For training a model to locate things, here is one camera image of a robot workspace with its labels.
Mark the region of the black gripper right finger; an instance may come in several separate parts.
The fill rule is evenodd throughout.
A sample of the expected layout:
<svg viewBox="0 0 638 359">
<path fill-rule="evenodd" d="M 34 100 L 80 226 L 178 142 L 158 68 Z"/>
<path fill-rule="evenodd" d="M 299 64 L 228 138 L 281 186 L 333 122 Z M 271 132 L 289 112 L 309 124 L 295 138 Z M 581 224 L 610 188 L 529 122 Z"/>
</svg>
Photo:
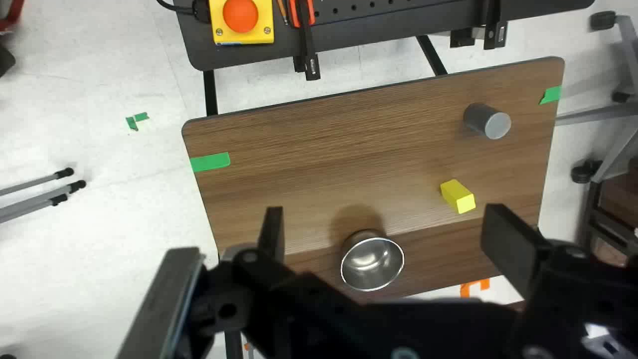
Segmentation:
<svg viewBox="0 0 638 359">
<path fill-rule="evenodd" d="M 527 297 L 541 263 L 553 251 L 553 243 L 507 206 L 489 204 L 483 218 L 481 249 Z"/>
</svg>

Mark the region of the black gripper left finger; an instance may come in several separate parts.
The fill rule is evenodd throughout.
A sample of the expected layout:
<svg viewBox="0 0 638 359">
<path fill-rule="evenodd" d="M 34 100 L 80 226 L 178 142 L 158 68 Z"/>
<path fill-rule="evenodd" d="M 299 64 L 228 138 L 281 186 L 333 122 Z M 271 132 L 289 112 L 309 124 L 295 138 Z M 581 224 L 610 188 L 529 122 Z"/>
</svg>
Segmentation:
<svg viewBox="0 0 638 359">
<path fill-rule="evenodd" d="M 258 247 L 273 259 L 281 259 L 285 255 L 285 226 L 281 208 L 265 210 L 265 218 L 258 238 Z"/>
</svg>

